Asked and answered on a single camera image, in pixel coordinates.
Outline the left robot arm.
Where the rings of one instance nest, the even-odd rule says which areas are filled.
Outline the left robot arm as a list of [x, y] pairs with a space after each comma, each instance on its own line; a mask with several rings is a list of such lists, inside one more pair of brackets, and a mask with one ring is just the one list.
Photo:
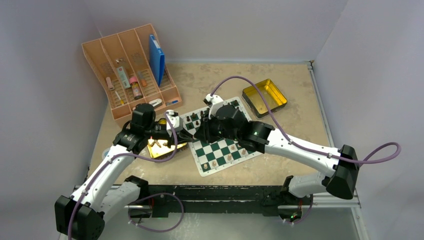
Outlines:
[[177, 145], [192, 140], [184, 129], [184, 123], [174, 110], [167, 110], [163, 119], [156, 120], [156, 112], [148, 103], [138, 104], [122, 130], [116, 135], [107, 156], [92, 175], [69, 197], [60, 196], [54, 204], [57, 231], [69, 240], [97, 240], [106, 222], [127, 204], [142, 205], [152, 202], [162, 193], [151, 194], [149, 183], [136, 176], [129, 176], [115, 190], [111, 190], [119, 175], [136, 159], [156, 162], [156, 159], [140, 155], [150, 139], [166, 140], [174, 146], [171, 160], [177, 153]]

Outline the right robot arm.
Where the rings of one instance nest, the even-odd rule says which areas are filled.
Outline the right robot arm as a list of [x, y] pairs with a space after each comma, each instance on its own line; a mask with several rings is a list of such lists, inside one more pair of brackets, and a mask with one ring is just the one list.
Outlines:
[[351, 200], [359, 174], [356, 151], [349, 145], [324, 147], [295, 137], [284, 136], [272, 125], [248, 120], [232, 105], [224, 105], [215, 115], [205, 110], [194, 137], [204, 143], [236, 141], [242, 148], [285, 157], [317, 170], [304, 176], [288, 176], [280, 196], [288, 204], [315, 193], [327, 192]]

